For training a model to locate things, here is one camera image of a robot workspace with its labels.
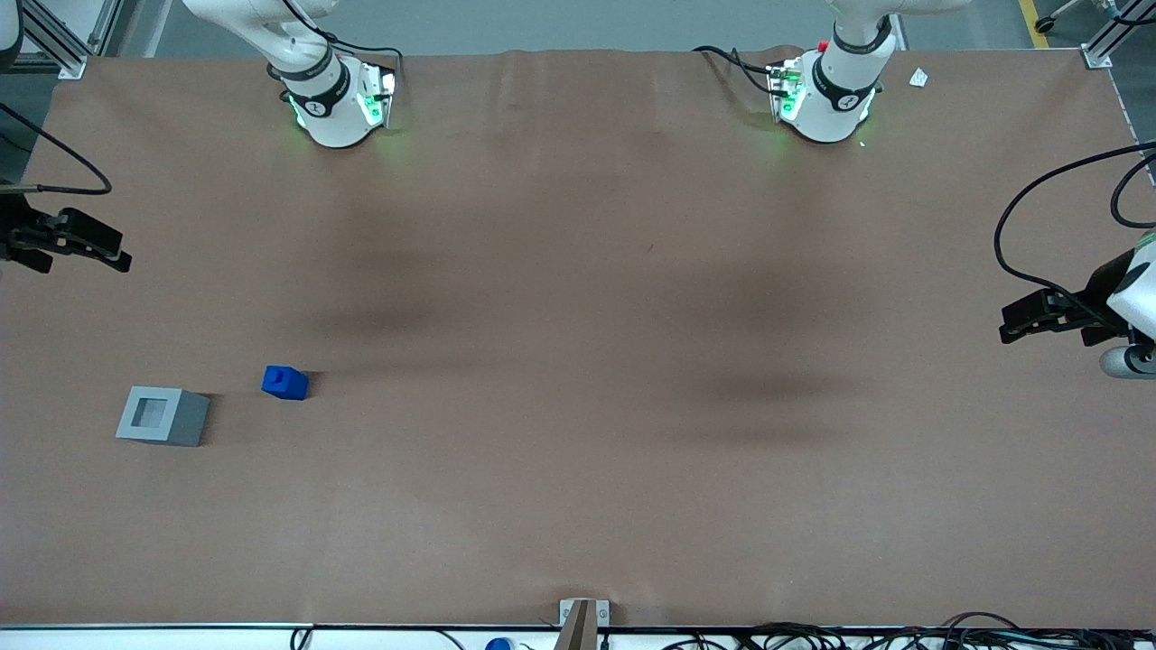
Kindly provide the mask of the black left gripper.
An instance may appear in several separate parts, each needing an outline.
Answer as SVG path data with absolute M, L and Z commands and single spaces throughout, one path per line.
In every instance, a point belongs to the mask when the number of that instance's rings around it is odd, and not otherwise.
M 1134 257 L 1134 248 L 1128 248 L 1094 271 L 1083 291 L 1077 294 L 1085 309 L 1048 288 L 1028 293 L 1022 300 L 1005 305 L 1000 342 L 1008 345 L 1032 334 L 1080 328 L 1083 346 L 1090 348 L 1118 338 L 1118 332 L 1131 332 L 1131 322 L 1116 313 L 1109 300 L 1129 293 L 1138 285 L 1142 266 L 1133 263 Z

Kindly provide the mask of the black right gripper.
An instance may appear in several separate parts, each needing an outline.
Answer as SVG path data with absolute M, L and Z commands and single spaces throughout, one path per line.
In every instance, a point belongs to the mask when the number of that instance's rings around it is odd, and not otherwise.
M 1 259 L 49 274 L 61 241 L 62 254 L 86 256 L 126 274 L 133 258 L 121 246 L 123 234 L 79 209 L 58 214 L 34 209 L 23 194 L 1 194 Z

